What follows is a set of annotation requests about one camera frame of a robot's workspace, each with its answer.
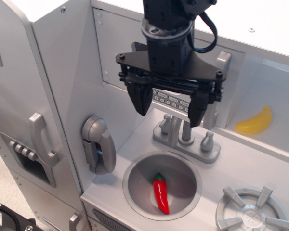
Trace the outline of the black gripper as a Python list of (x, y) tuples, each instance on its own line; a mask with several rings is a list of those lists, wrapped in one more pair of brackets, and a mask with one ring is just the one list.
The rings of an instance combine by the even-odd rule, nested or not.
[(207, 47), (194, 45), (194, 23), (165, 29), (143, 20), (142, 33), (147, 44), (135, 43), (140, 50), (120, 53), (116, 62), (121, 66), (120, 80), (124, 82), (135, 110), (145, 116), (152, 102), (153, 89), (189, 95), (190, 127), (200, 125), (208, 104), (222, 98), (222, 83), (226, 74), (201, 60), (198, 55), (212, 51), (217, 45), (217, 28), (205, 18), (214, 40)]

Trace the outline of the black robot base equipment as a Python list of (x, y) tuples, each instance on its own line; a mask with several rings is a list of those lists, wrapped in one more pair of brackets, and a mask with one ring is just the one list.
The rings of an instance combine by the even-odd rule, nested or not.
[(35, 219), (26, 219), (0, 203), (0, 231), (40, 231)]

